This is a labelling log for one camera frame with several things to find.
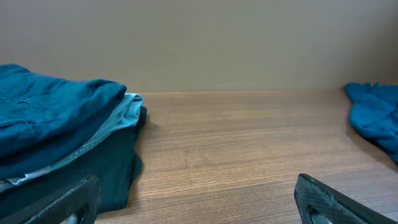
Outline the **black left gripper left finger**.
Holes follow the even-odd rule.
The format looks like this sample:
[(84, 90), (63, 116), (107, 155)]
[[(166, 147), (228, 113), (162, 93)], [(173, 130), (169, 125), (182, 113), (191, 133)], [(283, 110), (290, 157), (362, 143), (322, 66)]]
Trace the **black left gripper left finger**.
[(51, 196), (44, 208), (34, 212), (24, 223), (61, 223), (74, 215), (77, 223), (94, 223), (101, 201), (99, 178), (85, 177), (71, 187), (64, 187), (60, 196)]

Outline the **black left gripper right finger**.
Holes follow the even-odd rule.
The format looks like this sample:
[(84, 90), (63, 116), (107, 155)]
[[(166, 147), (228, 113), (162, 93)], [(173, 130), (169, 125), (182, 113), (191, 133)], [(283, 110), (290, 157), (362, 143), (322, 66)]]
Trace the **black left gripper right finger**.
[(294, 199), (302, 224), (397, 224), (307, 174), (299, 174)]

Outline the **blue polo shirt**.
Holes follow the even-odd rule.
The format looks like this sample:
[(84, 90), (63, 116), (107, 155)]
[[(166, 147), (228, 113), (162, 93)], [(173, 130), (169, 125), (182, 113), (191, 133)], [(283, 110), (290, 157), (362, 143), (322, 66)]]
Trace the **blue polo shirt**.
[(397, 162), (397, 85), (348, 83), (345, 93), (352, 128)]

